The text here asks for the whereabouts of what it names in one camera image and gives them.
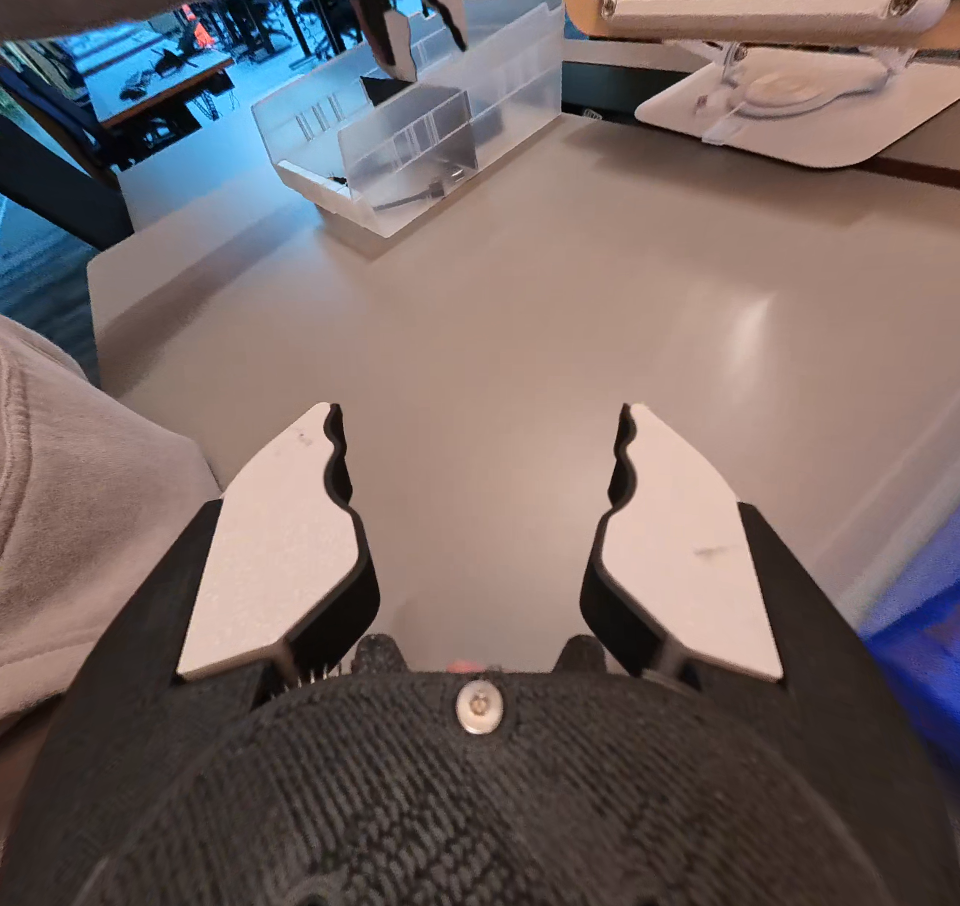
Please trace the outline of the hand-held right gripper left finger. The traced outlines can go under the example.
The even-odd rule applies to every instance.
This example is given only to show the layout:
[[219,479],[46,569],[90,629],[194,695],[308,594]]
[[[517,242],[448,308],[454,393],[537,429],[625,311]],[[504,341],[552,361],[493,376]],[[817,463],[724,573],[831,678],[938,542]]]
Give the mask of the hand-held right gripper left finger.
[[318,403],[222,493],[182,679],[266,662],[285,684],[305,683],[341,664],[373,624],[378,578],[346,451],[342,408]]

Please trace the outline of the clear plastic organizer bin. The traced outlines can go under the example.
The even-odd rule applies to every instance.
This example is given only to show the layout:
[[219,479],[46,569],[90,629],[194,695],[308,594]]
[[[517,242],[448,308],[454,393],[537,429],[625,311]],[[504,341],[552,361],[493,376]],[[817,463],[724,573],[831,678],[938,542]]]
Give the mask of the clear plastic organizer bin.
[[251,107],[278,178],[321,212],[390,238],[561,112],[563,0],[463,0],[469,47],[440,17],[410,20],[417,82],[371,106],[388,76],[367,44]]

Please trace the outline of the blue crate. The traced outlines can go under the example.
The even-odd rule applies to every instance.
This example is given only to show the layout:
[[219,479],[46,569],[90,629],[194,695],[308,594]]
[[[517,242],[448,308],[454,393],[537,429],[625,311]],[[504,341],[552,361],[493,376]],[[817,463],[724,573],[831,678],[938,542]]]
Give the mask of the blue crate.
[[898,574],[859,635],[917,734],[958,776],[958,509]]

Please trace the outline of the wooden background table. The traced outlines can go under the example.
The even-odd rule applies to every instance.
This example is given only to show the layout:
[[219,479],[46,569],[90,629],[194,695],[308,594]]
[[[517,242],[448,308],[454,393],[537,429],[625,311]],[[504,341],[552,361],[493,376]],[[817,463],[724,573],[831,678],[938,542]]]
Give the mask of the wooden background table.
[[[161,55],[160,47],[143,49],[84,78],[94,115],[103,127],[118,128],[131,120],[155,114],[160,107],[185,104],[210,92],[211,83],[217,85],[221,78],[229,79],[229,68],[235,64],[230,55],[207,50],[161,76],[155,68]],[[142,77],[143,73],[148,74],[144,95],[122,96],[132,80]]]

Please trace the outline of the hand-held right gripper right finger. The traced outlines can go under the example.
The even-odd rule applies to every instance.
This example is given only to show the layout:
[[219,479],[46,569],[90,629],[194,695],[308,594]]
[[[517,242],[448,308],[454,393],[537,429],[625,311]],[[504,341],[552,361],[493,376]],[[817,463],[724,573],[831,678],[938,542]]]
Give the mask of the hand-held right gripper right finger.
[[785,676],[738,498],[647,406],[625,404],[583,575],[582,617],[629,675],[706,664]]

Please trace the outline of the person's grey sweatshirt torso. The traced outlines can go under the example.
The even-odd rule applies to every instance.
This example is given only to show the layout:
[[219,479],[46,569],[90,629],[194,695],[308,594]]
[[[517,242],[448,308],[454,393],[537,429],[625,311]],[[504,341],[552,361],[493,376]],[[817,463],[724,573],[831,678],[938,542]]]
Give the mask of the person's grey sweatshirt torso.
[[199,509],[197,444],[124,407],[1,319],[2,726],[64,692]]

